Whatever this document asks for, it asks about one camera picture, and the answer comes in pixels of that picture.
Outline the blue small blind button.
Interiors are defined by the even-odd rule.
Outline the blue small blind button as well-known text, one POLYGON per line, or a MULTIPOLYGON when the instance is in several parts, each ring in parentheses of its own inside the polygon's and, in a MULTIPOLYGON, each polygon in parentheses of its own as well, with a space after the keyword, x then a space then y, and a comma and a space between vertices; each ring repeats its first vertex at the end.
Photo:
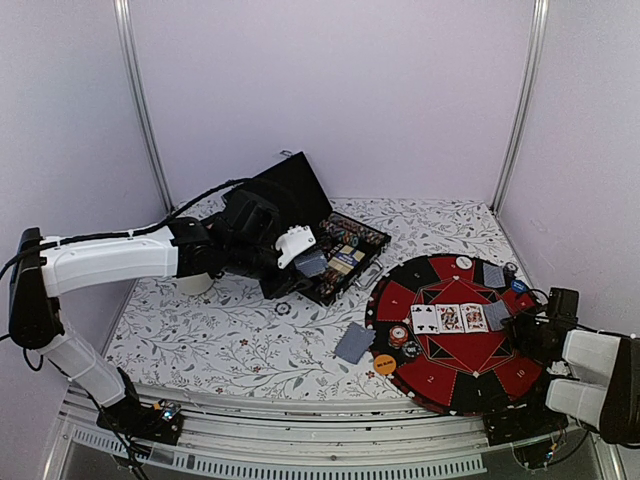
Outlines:
POLYGON ((529 291, 529 287, 526 285, 526 283, 518 279, 514 279, 511 281, 510 288, 517 294, 524 294, 529 291))

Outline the grey card deck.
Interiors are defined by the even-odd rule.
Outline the grey card deck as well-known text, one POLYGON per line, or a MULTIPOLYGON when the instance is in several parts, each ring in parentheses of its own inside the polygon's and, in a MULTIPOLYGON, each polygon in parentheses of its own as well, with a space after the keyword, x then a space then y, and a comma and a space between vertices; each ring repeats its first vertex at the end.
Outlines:
POLYGON ((334 354, 352 364, 359 363, 365 352, 374 343, 376 333, 360 324, 352 322, 337 343, 334 354))

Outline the white dealer button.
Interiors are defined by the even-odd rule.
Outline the white dealer button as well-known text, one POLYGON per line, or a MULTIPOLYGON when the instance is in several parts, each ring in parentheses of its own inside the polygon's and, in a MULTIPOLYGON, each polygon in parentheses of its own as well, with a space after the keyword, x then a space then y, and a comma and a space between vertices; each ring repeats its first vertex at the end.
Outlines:
POLYGON ((473 261, 469 257, 458 256, 455 259, 455 264, 460 269, 469 270, 473 266, 473 261))

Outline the black 100 poker chips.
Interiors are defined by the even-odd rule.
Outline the black 100 poker chips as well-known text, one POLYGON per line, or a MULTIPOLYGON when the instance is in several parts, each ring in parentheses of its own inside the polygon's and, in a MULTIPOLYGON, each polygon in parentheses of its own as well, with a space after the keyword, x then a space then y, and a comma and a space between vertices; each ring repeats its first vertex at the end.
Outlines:
POLYGON ((422 352, 421 347, 415 341, 407 341, 402 346, 402 352, 406 358, 414 359, 422 352))

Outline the red 5 poker chip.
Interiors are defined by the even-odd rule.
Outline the red 5 poker chip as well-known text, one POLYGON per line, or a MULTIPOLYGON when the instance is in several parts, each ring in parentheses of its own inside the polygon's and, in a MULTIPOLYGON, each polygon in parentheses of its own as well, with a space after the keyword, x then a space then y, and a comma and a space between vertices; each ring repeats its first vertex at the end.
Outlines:
POLYGON ((409 332, 406 327, 395 325, 390 328, 388 344, 394 349, 400 349, 409 339, 409 332))

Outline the orange big blind button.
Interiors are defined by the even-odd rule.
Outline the orange big blind button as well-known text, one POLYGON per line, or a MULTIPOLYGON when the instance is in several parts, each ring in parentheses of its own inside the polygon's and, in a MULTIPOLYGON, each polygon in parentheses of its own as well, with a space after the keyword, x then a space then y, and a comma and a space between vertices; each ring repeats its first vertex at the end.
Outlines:
POLYGON ((380 375, 391 375, 397 368, 397 361, 391 355, 380 354, 373 359, 373 368, 380 375))

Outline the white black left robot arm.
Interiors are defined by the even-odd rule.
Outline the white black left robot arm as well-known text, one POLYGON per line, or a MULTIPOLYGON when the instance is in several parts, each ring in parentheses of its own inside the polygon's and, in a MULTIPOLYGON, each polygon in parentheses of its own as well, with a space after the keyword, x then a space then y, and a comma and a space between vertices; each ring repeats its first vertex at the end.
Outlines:
POLYGON ((226 271, 258 279, 268 298, 306 283, 298 259, 316 239, 301 220, 287 222, 277 205, 297 200, 266 181, 254 192, 248 178, 230 180, 232 196, 207 219, 178 209, 137 229, 44 236, 26 229, 1 276, 8 283, 7 338, 35 352, 80 386, 97 408, 100 427, 119 436, 175 443, 183 419, 175 404, 142 403, 129 375, 99 354, 129 287, 143 278, 212 280, 226 271))

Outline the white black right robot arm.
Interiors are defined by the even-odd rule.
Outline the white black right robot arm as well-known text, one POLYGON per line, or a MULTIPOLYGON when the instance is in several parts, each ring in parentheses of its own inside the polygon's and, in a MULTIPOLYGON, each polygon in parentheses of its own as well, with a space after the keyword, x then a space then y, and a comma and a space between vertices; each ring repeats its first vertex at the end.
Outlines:
POLYGON ((553 287, 547 293, 515 280, 511 316, 501 323, 522 356, 542 367, 557 363, 545 398, 517 415, 517 427, 537 436, 555 420, 570 416, 608 444, 639 448, 639 339, 587 327, 578 320, 579 292, 553 287))

